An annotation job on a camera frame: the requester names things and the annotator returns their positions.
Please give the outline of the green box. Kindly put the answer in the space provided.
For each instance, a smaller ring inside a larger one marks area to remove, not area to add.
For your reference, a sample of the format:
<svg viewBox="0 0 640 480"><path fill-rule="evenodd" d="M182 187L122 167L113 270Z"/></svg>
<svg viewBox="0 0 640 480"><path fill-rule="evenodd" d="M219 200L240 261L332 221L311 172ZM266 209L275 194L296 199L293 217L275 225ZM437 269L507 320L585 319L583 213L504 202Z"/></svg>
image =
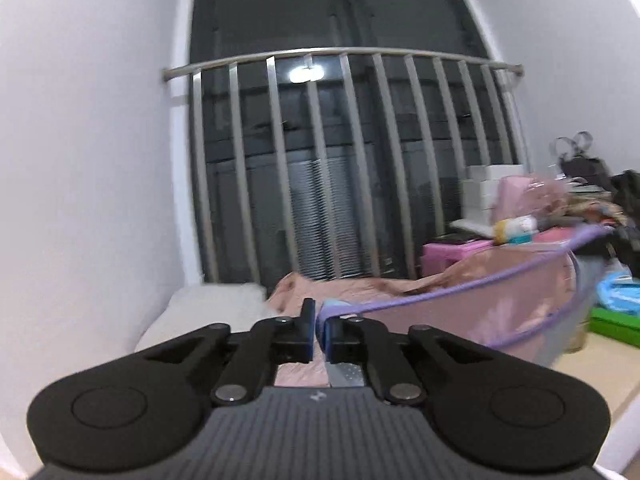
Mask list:
<svg viewBox="0 0 640 480"><path fill-rule="evenodd" d="M640 320L635 316L610 311L605 308L592 308L589 330L623 344L640 347Z"/></svg>

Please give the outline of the steel window railing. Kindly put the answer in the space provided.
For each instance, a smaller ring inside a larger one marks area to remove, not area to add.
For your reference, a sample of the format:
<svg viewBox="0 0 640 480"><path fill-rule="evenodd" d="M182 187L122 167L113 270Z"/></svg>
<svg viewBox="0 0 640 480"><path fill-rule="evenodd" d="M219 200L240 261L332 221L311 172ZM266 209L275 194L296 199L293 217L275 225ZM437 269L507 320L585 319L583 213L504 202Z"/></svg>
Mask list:
<svg viewBox="0 0 640 480"><path fill-rule="evenodd" d="M164 70L189 109L209 283L297 272L416 278L459 217L470 167L520 162L509 84L523 67L454 53L325 47Z"/></svg>

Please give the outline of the clear pink plastic bag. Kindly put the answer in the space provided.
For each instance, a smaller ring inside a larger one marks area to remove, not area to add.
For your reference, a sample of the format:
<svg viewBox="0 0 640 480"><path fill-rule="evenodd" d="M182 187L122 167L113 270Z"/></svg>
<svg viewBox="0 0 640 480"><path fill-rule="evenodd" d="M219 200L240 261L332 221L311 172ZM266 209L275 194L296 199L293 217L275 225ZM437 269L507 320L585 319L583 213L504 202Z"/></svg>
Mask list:
<svg viewBox="0 0 640 480"><path fill-rule="evenodd" d="M566 213L568 189L564 180L529 176L518 199L518 214L536 218L561 217Z"/></svg>

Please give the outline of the blue plastic package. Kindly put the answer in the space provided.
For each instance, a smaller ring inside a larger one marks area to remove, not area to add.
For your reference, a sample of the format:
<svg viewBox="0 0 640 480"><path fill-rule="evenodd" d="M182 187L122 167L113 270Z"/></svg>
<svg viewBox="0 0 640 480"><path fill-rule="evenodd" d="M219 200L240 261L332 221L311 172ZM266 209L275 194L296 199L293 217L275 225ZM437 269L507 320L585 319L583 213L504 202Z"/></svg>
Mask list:
<svg viewBox="0 0 640 480"><path fill-rule="evenodd" d="M612 312L638 318L640 313L640 284L627 272L608 274L599 284L597 293L600 305Z"/></svg>

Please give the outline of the stack of white boxes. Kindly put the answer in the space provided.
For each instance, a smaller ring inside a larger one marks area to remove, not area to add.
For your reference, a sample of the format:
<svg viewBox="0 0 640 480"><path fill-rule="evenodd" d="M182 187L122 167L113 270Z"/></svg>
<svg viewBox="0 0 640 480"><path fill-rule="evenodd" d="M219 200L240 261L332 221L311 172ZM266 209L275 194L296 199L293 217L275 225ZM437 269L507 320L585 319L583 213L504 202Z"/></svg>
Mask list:
<svg viewBox="0 0 640 480"><path fill-rule="evenodd" d="M469 166L468 173L462 181L463 219L489 226L500 180L524 176L525 169L522 165Z"/></svg>

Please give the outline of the pink pouch bag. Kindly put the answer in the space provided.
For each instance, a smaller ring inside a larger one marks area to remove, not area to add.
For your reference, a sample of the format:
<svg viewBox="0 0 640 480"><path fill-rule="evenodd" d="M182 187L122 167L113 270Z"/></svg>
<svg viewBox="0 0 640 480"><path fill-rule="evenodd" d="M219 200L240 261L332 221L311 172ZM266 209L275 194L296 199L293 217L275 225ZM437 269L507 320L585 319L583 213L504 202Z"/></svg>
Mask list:
<svg viewBox="0 0 640 480"><path fill-rule="evenodd" d="M535 210L535 179L529 176L509 176L498 182L492 222L527 216Z"/></svg>

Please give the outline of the yellow white plush toy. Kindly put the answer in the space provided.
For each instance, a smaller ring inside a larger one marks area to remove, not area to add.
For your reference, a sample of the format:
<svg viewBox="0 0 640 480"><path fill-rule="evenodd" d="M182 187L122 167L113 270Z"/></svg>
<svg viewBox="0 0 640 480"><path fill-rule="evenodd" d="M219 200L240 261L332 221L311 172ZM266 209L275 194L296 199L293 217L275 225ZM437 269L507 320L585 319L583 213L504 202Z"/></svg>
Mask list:
<svg viewBox="0 0 640 480"><path fill-rule="evenodd" d="M494 225L494 243L496 245L529 243L537 232L538 221L534 216L507 218Z"/></svg>

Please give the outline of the pink purple blue garment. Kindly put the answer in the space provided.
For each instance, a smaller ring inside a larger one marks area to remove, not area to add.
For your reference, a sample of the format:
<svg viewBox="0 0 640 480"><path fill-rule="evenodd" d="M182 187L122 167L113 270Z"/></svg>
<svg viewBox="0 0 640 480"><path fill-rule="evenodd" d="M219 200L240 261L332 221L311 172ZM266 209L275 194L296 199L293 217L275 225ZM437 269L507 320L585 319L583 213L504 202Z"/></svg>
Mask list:
<svg viewBox="0 0 640 480"><path fill-rule="evenodd" d="M604 269L604 259L596 251L609 232L602 226L581 226L559 243L491 246L503 253L502 272L440 292L370 304L327 301L314 321L312 361L281 366L277 383L353 385L355 373L338 372L321 349L324 323L354 315L380 321L398 334L413 325L433 326L549 366L562 356L587 315Z"/></svg>

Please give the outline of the black handbag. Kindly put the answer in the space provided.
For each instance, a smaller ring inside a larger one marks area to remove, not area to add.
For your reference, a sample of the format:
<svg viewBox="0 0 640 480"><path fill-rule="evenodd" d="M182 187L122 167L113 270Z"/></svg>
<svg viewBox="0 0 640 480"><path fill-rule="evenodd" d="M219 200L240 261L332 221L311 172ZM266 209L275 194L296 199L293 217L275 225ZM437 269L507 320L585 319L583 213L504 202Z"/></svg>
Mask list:
<svg viewBox="0 0 640 480"><path fill-rule="evenodd" d="M558 160L564 176L581 178L589 185L597 185L613 192L610 170L604 160L589 154L592 142L590 132L579 131L572 138L559 136L550 144L550 150Z"/></svg>

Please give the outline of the beige knitted fringed blanket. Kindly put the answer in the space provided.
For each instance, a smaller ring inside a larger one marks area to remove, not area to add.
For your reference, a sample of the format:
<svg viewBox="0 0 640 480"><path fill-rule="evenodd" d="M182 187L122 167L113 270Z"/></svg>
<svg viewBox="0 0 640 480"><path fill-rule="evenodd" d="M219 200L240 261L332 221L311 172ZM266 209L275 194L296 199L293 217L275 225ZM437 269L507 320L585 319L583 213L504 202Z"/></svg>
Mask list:
<svg viewBox="0 0 640 480"><path fill-rule="evenodd" d="M216 323L229 325L232 333L247 332L255 323L278 315L267 304L266 290L257 284L186 286L172 295L168 307L142 335L136 350Z"/></svg>

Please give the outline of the pink quilted jacket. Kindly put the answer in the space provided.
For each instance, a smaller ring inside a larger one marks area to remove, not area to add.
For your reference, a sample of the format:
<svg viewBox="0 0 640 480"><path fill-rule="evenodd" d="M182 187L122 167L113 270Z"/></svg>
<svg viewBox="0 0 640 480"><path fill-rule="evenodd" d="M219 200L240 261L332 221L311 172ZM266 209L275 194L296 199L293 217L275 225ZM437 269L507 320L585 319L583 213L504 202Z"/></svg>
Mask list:
<svg viewBox="0 0 640 480"><path fill-rule="evenodd" d="M339 278L314 281L302 274L290 273L278 281L266 305L277 314L294 318L302 313L304 301L311 299L314 302L314 318L318 318L327 301L370 304L412 298L488 278L503 270L503 253L498 248L491 248L453 264L442 273L417 280Z"/></svg>

